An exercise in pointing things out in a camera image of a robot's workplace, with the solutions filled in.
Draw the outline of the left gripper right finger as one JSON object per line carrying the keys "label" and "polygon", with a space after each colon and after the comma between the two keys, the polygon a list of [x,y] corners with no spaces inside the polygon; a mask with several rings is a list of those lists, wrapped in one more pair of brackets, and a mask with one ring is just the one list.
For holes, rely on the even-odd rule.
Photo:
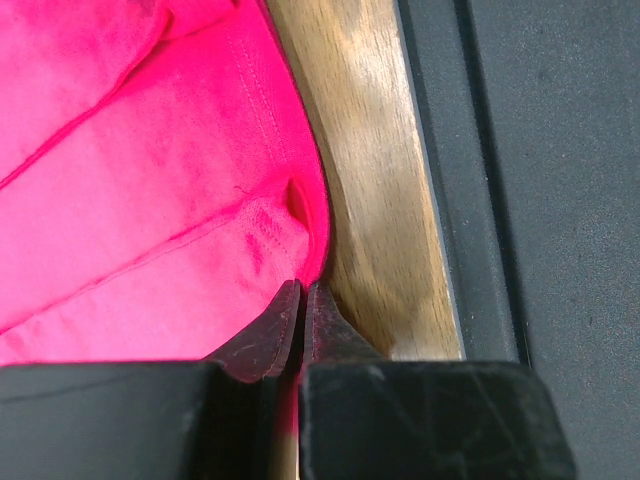
{"label": "left gripper right finger", "polygon": [[304,479],[574,479],[550,395],[510,362],[391,361],[308,294],[299,387]]}

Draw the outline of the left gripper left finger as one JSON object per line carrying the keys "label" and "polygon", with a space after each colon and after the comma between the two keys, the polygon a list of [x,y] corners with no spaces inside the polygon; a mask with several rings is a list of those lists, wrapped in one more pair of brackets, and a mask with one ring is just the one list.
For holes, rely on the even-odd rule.
{"label": "left gripper left finger", "polygon": [[5,479],[266,479],[301,286],[196,361],[1,371]]}

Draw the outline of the red t shirt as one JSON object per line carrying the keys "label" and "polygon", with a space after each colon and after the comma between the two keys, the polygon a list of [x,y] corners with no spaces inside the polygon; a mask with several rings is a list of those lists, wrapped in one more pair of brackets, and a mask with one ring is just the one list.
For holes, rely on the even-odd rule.
{"label": "red t shirt", "polygon": [[323,270],[262,1],[1,5],[1,361],[199,359]]}

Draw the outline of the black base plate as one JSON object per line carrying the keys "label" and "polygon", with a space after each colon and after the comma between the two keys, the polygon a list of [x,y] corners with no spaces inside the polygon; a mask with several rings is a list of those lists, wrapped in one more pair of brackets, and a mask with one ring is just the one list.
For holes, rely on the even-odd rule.
{"label": "black base plate", "polygon": [[398,11],[463,356],[540,376],[581,478],[637,478],[638,3]]}

